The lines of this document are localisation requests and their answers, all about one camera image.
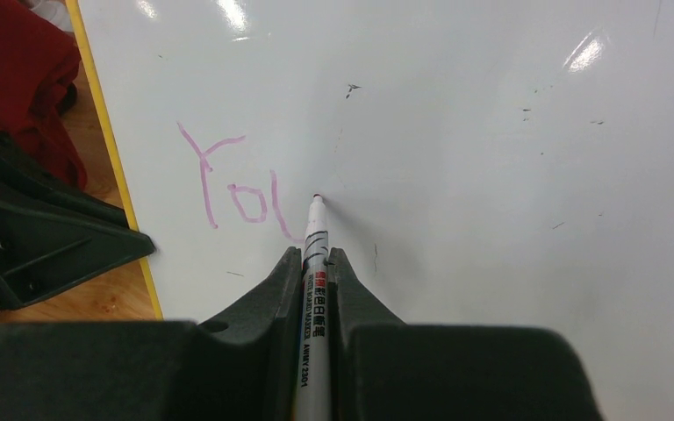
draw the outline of marker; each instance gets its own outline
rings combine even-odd
[[[326,259],[329,241],[326,207],[320,195],[309,206],[304,241],[304,305],[296,378],[296,421],[322,421],[332,416],[329,376],[329,329],[326,309]]]

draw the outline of red clothing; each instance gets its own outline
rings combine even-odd
[[[83,189],[86,170],[55,109],[80,59],[66,33],[17,0],[0,0],[0,130],[51,174]]]

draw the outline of whiteboard marker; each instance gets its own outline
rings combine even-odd
[[[320,195],[314,195],[304,241],[304,305],[298,347],[296,421],[329,420],[332,415],[326,310],[327,257],[326,206]]]

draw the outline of pink handwriting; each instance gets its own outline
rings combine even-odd
[[[213,229],[216,229],[219,226],[216,224],[215,217],[213,216],[211,197],[208,192],[208,173],[213,172],[213,167],[211,167],[211,164],[208,162],[208,157],[222,146],[234,145],[244,141],[246,136],[223,139],[220,142],[216,143],[215,145],[206,149],[205,152],[202,152],[197,142],[190,136],[189,133],[187,133],[186,130],[184,130],[184,126],[182,126],[182,123],[176,122],[176,124],[179,127],[179,132],[187,140],[187,143],[189,143],[190,146],[192,146],[192,149],[195,151],[195,154],[197,155],[197,158],[199,160],[200,182],[203,186],[203,201],[205,204],[205,213],[208,216],[208,223],[210,223]],[[269,178],[270,178],[270,194],[272,195],[272,208],[275,211],[275,218],[277,219],[277,223],[280,225],[280,231],[283,233],[283,236],[286,239],[289,239],[294,243],[302,243],[304,241],[303,239],[297,239],[293,237],[290,234],[290,231],[288,231],[288,225],[285,223],[283,213],[280,211],[280,202],[277,197],[277,174],[275,174],[275,171],[272,169],[270,169],[269,171]],[[262,190],[248,186],[237,186],[236,184],[229,184],[228,191],[231,194],[231,200],[233,201],[233,205],[236,206],[236,209],[239,211],[239,215],[241,216],[241,219],[244,220],[244,222],[259,224],[267,219],[268,214],[267,200],[265,199],[265,195],[262,193]],[[246,213],[246,211],[244,210],[244,206],[239,201],[239,193],[248,193],[250,195],[257,196],[257,198],[260,200],[260,214],[258,217],[252,218]]]

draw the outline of red fabric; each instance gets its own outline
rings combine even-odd
[[[83,189],[86,170],[55,109],[80,59],[70,36],[17,0],[0,0],[0,130],[51,174]]]

